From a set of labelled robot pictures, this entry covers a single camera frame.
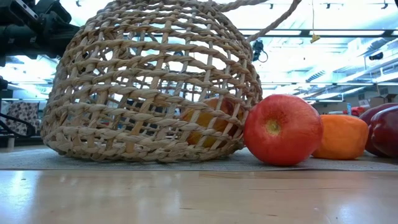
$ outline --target ceiling light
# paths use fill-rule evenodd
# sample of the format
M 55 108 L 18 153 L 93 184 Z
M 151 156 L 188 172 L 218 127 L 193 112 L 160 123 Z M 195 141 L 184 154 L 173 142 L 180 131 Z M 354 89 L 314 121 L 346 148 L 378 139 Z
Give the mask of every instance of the ceiling light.
M 373 83 L 336 83 L 337 85 L 371 86 Z
M 268 33 L 266 33 L 266 35 L 300 35 L 300 34 L 301 30 L 270 30 Z
M 390 85 L 390 86 L 392 86 L 392 85 L 398 85 L 398 83 L 393 83 L 393 82 L 385 82 L 385 83 L 378 83 L 378 85 Z
M 343 102 L 343 100 L 320 100 L 319 102 L 324 102 L 324 103 L 332 103 L 332 102 Z
M 317 35 L 347 35 L 347 36 L 356 36 L 356 35 L 382 35 L 384 30 L 315 30 Z
M 270 83 L 261 83 L 261 85 L 291 85 L 292 83 L 274 83 L 274 82 L 270 82 Z
M 352 89 L 352 90 L 348 90 L 348 91 L 344 92 L 344 94 L 355 93 L 356 91 L 362 90 L 362 89 L 364 89 L 364 88 L 365 88 L 365 87 L 359 87 L 359 88 L 355 88 L 355 89 Z
M 318 86 L 318 85 L 333 85 L 333 83 L 317 83 L 317 82 L 311 82 L 311 83 L 309 83 L 309 84 L 311 84 L 311 85 L 316 85 L 316 86 Z
M 317 87 L 318 88 L 324 88 L 324 87 L 326 87 L 326 86 L 328 86 L 328 85 L 333 85 L 332 83 L 319 83 L 318 85 L 317 85 Z
M 316 97 L 316 99 L 323 100 L 327 98 L 331 98 L 334 96 L 338 96 L 340 93 L 325 93 Z
M 374 78 L 373 82 L 379 83 L 379 82 L 384 82 L 384 81 L 388 81 L 388 80 L 392 80 L 398 78 L 398 72 L 394 72 L 391 74 L 387 74 L 387 75 L 382 75 L 378 78 Z
M 48 100 L 48 98 L 32 98 L 32 99 L 22 99 L 25 101 L 45 101 Z
M 9 81 L 12 84 L 34 84 L 34 85 L 46 85 L 46 84 L 51 84 L 48 82 L 14 82 L 14 81 Z

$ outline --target cable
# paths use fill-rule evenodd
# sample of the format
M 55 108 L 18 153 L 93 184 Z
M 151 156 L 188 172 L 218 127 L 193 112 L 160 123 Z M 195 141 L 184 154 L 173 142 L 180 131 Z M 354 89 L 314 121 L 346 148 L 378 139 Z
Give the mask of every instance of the cable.
M 2 122 L 0 120 L 0 126 L 2 128 L 4 128 L 4 130 L 6 130 L 8 133 L 11 133 L 11 134 L 13 134 L 13 135 L 15 135 L 16 137 L 19 137 L 19 138 L 29 138 L 29 137 L 32 137 L 35 134 L 35 127 L 33 127 L 33 125 L 30 124 L 29 122 L 23 121 L 23 120 L 18 119 L 18 118 L 14 118 L 12 116 L 4 115 L 2 113 L 0 113 L 0 116 L 2 116 L 3 118 L 10 119 L 10 120 L 13 120 L 13 121 L 17 121 L 17 122 L 20 122 L 20 123 L 26 125 L 26 129 L 27 129 L 26 130 L 26 135 L 23 135 L 23 134 L 18 134 L 15 131 L 11 130 L 11 128 L 9 128 L 6 124 L 4 124 L 4 122 Z
M 321 38 L 320 36 L 315 34 L 315 9 L 312 0 L 312 39 L 310 40 L 311 44 L 319 40 L 320 38 Z
M 260 59 L 258 60 L 259 62 L 261 62 L 261 63 L 266 63 L 267 61 L 268 61 L 268 54 L 267 54 L 267 52 L 265 52 L 265 51 L 262 51 L 266 56 L 267 56 L 267 59 L 265 60 L 265 61 L 260 61 Z
M 313 0 L 312 0 L 312 34 L 315 35 L 315 10 L 313 8 Z

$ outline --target woven basket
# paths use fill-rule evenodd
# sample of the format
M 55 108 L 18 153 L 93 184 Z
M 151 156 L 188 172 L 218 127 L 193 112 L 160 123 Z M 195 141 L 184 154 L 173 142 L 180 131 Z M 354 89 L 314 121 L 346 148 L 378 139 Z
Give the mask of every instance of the woven basket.
M 223 15 L 239 6 L 188 0 L 117 0 L 67 47 L 41 135 L 61 155 L 127 161 L 204 161 L 243 147 L 261 100 L 250 41 Z

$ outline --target rope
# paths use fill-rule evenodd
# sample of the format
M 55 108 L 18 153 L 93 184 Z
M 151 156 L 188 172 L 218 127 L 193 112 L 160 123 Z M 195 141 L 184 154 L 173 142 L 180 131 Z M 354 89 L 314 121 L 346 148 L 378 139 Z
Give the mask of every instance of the rope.
M 290 5 L 289 10 L 287 10 L 283 15 L 281 15 L 277 20 L 275 20 L 273 23 L 271 23 L 268 27 L 265 29 L 260 30 L 257 34 L 253 34 L 250 37 L 248 37 L 246 40 L 248 42 L 254 41 L 258 39 L 260 36 L 268 33 L 270 30 L 275 29 L 276 27 L 279 26 L 283 21 L 285 21 L 297 8 L 297 6 L 300 4 L 302 0 L 293 0 L 293 3 Z

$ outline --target black equipment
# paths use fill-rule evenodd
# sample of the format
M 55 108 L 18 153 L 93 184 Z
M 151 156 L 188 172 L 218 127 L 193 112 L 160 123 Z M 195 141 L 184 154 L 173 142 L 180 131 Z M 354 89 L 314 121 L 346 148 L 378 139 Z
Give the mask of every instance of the black equipment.
M 262 43 L 262 40 L 256 40 L 253 44 L 253 62 L 255 62 L 256 60 L 260 61 L 260 54 L 261 52 L 263 52 L 266 56 L 267 56 L 267 60 L 265 61 L 260 61 L 262 63 L 267 62 L 268 61 L 268 54 L 267 52 L 264 51 L 264 44 Z
M 383 52 L 380 52 L 378 54 L 369 56 L 369 60 L 381 60 L 383 59 L 383 56 L 384 56 Z
M 173 55 L 178 55 L 178 56 L 184 56 L 184 53 L 182 53 L 181 50 L 174 52 Z
M 62 7 L 59 0 L 0 0 L 0 67 L 6 65 L 6 58 L 14 55 L 26 55 L 36 59 L 38 55 L 50 58 L 62 56 L 79 27 L 70 23 L 71 15 Z M 1 92 L 7 89 L 8 82 L 0 78 Z M 33 125 L 17 118 L 0 113 L 0 116 L 27 125 L 27 135 L 23 136 L 10 130 L 3 122 L 9 134 L 16 137 L 30 137 L 35 131 Z

